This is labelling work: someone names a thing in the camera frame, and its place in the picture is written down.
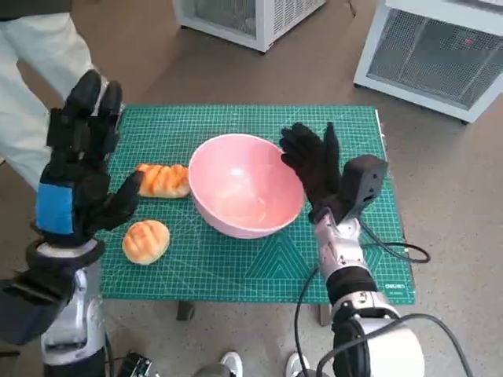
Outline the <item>bare black left hand, blue tape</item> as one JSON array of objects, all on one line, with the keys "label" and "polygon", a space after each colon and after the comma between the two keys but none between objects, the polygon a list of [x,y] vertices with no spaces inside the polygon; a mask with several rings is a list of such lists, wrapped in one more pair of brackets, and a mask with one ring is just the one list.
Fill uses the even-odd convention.
[{"label": "bare black left hand, blue tape", "polygon": [[78,247],[100,230],[112,230],[134,214],[143,174],[130,174],[110,192],[110,155],[119,141],[121,85],[107,85],[87,71],[63,108],[52,108],[46,144],[50,160],[39,181],[35,229],[54,247]]}]

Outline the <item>black knitted gloved right hand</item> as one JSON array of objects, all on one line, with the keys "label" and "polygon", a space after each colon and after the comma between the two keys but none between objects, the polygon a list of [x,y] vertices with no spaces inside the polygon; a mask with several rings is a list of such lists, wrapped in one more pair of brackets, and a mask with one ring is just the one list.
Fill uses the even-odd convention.
[{"label": "black knitted gloved right hand", "polygon": [[309,220],[317,223],[340,191],[340,145],[328,122],[323,137],[302,123],[281,130],[282,162],[292,168],[311,205]]}]

